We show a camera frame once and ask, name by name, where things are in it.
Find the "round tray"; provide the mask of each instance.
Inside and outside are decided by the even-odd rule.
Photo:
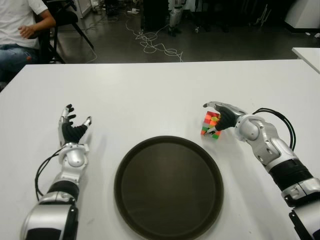
[[[114,196],[126,223],[150,240],[195,239],[217,219],[223,181],[210,155],[175,136],[145,140],[123,158]]]

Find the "person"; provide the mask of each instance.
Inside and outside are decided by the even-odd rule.
[[[174,7],[170,12],[170,22],[168,34],[172,37],[180,34],[181,31],[177,28],[178,24],[181,21],[183,14],[183,6],[186,4],[187,0],[174,0]]]
[[[41,21],[35,21],[35,15]],[[39,41],[32,36],[56,25],[42,0],[0,0],[0,82],[2,88],[26,64],[38,61]]]

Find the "black chair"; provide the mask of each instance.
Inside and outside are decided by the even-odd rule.
[[[93,44],[89,41],[88,37],[77,25],[78,16],[73,11],[68,11],[67,8],[72,7],[75,11],[77,7],[73,0],[44,0],[50,13],[55,19],[56,26],[54,28],[53,49],[57,51],[58,42],[58,27],[71,24],[75,30],[87,41],[93,49]]]
[[[41,17],[34,14],[34,19],[38,23],[41,21]],[[36,32],[30,37],[30,39],[38,38],[39,41],[39,51],[38,51],[38,64],[49,64],[51,61],[58,61],[62,64],[65,64],[65,61],[57,53],[51,44],[50,44],[50,30],[45,29]]]

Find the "dark floor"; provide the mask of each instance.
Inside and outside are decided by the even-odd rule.
[[[104,15],[89,13],[78,25],[94,45],[97,58],[91,63],[160,63],[179,62],[177,56],[167,56],[163,51],[144,53],[140,40],[126,29],[126,24],[136,32],[140,29],[140,16],[128,18],[121,13],[117,18],[107,19]],[[195,24],[183,19],[177,37],[167,34],[164,29],[153,44],[163,43],[167,49],[183,52],[184,62],[275,60],[296,59],[293,47],[320,47],[317,38],[305,33],[291,33],[284,27],[230,27],[224,33],[219,27],[210,32],[203,29],[195,33]],[[59,29],[58,51],[69,64],[86,63],[95,58],[87,42],[70,26]]]

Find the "rubik's cube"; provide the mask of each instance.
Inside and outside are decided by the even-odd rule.
[[[201,135],[205,135],[205,133],[209,130],[212,129],[215,125],[217,125],[218,121],[220,119],[220,114],[207,111],[204,122],[202,124],[202,129],[201,129]],[[218,139],[220,136],[221,131],[216,131],[214,134],[212,134],[212,138]]]

